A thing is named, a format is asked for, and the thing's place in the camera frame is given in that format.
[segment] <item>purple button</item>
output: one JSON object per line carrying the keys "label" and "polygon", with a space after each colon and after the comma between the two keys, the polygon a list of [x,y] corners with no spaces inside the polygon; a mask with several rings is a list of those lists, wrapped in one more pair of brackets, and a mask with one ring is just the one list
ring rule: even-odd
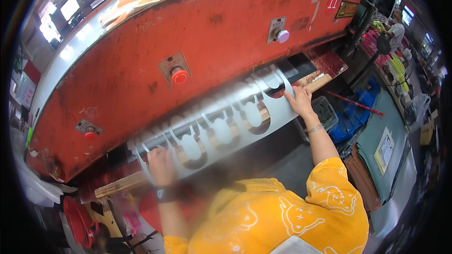
{"label": "purple button", "polygon": [[284,43],[286,40],[289,39],[289,32],[284,30],[280,31],[278,35],[276,36],[276,39],[279,41],[279,43]]}

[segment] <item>green sheet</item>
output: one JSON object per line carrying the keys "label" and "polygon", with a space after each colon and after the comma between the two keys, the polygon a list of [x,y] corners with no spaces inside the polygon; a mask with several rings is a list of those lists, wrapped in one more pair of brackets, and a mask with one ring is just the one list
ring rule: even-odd
{"label": "green sheet", "polygon": [[[408,131],[391,95],[384,89],[381,89],[374,109],[384,113],[385,116],[370,115],[366,128],[358,139],[357,146],[358,154],[369,169],[380,200],[385,201],[391,192],[392,182],[403,155]],[[391,132],[395,145],[386,172],[382,175],[374,154],[385,127]]]}

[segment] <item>orange machine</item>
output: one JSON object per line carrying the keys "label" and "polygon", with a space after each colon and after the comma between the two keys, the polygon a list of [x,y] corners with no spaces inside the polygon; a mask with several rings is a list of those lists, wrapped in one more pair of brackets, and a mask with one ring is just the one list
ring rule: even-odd
{"label": "orange machine", "polygon": [[190,99],[302,51],[317,71],[301,84],[327,82],[346,65],[321,44],[347,33],[359,1],[162,0],[69,68],[41,108],[26,163],[67,182]]}

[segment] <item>paper document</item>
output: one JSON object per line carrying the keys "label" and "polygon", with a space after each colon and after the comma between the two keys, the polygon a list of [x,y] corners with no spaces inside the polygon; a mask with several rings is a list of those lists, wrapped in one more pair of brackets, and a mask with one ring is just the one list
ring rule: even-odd
{"label": "paper document", "polygon": [[385,127],[383,135],[381,136],[380,143],[378,144],[374,157],[380,168],[380,173],[382,175],[386,172],[386,167],[391,159],[392,150],[394,149],[394,140],[392,139],[391,133],[388,128]]}

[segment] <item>striped shirt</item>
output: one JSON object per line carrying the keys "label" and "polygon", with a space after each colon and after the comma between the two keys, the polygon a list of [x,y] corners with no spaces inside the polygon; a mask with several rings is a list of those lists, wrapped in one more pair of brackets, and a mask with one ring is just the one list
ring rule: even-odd
{"label": "striped shirt", "polygon": [[385,15],[381,14],[380,12],[376,13],[373,20],[380,21],[382,24],[385,24],[385,25],[388,24],[388,18],[386,18]]}
{"label": "striped shirt", "polygon": [[402,39],[405,34],[405,27],[402,24],[397,23],[397,24],[392,25],[388,32],[393,33],[395,36],[389,42],[391,44],[391,51],[395,52],[397,50],[397,48],[403,46]]}

